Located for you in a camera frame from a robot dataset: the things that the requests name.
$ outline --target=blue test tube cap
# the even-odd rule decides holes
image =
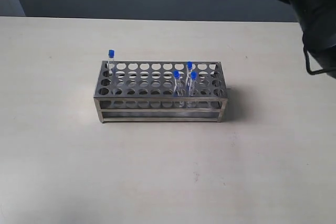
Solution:
[[[191,61],[188,61],[187,62],[187,67],[189,70],[192,70],[193,69],[193,63]]]
[[[180,73],[177,70],[174,71],[174,78],[175,79],[179,79],[180,78]]]
[[[196,80],[197,73],[195,71],[192,71],[191,74],[190,74],[190,77],[193,81]]]
[[[109,50],[109,57],[114,58],[114,50]]]

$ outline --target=table surface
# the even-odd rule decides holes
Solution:
[[[111,48],[220,61],[226,122],[101,124]],[[1,224],[336,218],[336,80],[306,73],[298,24],[1,17],[0,57]]]

